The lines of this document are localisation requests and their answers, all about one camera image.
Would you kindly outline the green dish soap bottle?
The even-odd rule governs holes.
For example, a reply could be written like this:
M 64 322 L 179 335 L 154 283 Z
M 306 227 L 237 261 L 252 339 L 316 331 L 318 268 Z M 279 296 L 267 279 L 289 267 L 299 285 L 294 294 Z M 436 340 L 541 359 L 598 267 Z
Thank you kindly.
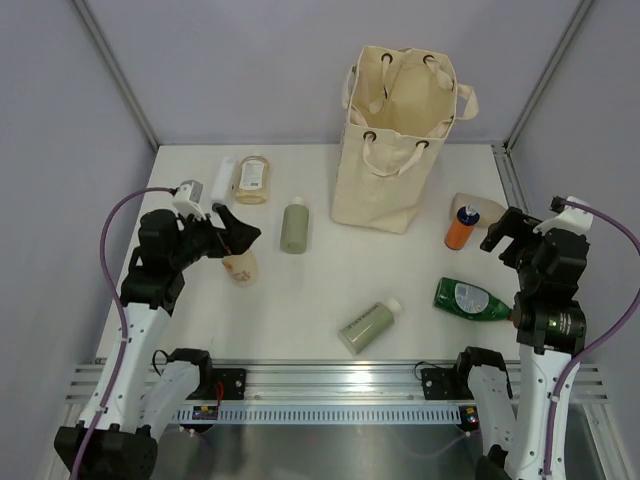
M 439 280 L 433 306 L 476 322 L 503 321 L 511 317 L 511 308 L 487 290 L 448 277 Z

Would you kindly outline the beige squeeze bottle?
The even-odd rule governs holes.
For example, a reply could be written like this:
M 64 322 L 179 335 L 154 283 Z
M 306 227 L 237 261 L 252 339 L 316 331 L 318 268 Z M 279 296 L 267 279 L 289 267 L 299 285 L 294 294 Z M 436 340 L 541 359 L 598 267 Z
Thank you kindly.
M 506 212 L 506 208 L 504 206 L 493 200 L 458 192 L 454 195 L 451 201 L 449 212 L 450 219 L 453 219 L 457 212 L 462 207 L 466 206 L 473 207 L 480 215 L 479 222 L 477 223 L 478 228 L 488 228 L 490 225 L 497 222 Z

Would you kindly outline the orange bottle blue cap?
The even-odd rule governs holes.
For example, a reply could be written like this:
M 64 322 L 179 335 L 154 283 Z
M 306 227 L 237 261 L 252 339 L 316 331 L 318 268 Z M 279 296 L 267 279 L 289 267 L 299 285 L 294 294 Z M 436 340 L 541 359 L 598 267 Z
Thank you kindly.
M 460 207 L 445 236 L 444 243 L 451 250 L 461 250 L 480 220 L 479 212 L 471 205 Z

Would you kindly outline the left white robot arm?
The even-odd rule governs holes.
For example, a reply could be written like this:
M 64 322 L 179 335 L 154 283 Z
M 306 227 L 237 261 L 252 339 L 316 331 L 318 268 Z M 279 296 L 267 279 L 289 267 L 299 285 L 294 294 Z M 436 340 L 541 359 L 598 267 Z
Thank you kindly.
M 261 234 L 224 205 L 214 211 L 220 226 L 207 215 L 167 209 L 142 216 L 138 245 L 115 296 L 119 334 L 77 424 L 59 428 L 54 439 L 71 478 L 150 478 L 159 439 L 180 405 L 213 391 L 211 357 L 199 349 L 174 350 L 156 384 L 146 388 L 145 382 L 185 286 L 185 270 L 203 257 L 243 254 Z

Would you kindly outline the clear yellow liquid bottle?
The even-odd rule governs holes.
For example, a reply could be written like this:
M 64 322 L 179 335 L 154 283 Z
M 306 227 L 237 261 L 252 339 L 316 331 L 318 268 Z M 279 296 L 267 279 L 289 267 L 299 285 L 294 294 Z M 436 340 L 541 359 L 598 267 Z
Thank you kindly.
M 239 165 L 235 200 L 243 205 L 265 204 L 269 197 L 270 164 L 260 155 L 244 158 Z

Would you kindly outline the white slim bottle black cap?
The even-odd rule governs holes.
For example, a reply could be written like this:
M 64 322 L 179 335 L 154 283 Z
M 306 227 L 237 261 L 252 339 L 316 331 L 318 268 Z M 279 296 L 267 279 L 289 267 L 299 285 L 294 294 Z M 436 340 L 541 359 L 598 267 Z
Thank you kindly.
M 214 177 L 210 193 L 211 210 L 221 205 L 228 206 L 235 198 L 237 187 L 238 161 L 233 157 L 223 157 Z

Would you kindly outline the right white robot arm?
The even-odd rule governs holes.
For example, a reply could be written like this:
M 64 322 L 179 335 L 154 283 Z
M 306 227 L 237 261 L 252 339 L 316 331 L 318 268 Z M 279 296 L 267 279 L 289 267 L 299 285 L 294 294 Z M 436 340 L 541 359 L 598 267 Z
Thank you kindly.
M 553 200 L 545 221 L 510 207 L 480 244 L 518 275 L 511 321 L 519 345 L 520 391 L 511 390 L 500 353 L 466 348 L 453 385 L 475 400 L 483 454 L 478 479 L 563 479 L 570 393 L 585 348 L 586 317 L 574 296 L 587 266 L 593 216 L 575 197 Z

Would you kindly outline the cream pump bottle floral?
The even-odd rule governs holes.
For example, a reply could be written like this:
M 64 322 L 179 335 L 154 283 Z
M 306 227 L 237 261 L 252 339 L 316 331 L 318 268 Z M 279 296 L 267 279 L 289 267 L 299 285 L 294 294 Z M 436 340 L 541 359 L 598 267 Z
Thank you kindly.
M 258 279 L 257 260 L 251 250 L 241 255 L 229 255 L 221 260 L 231 280 L 240 287 L 249 287 Z

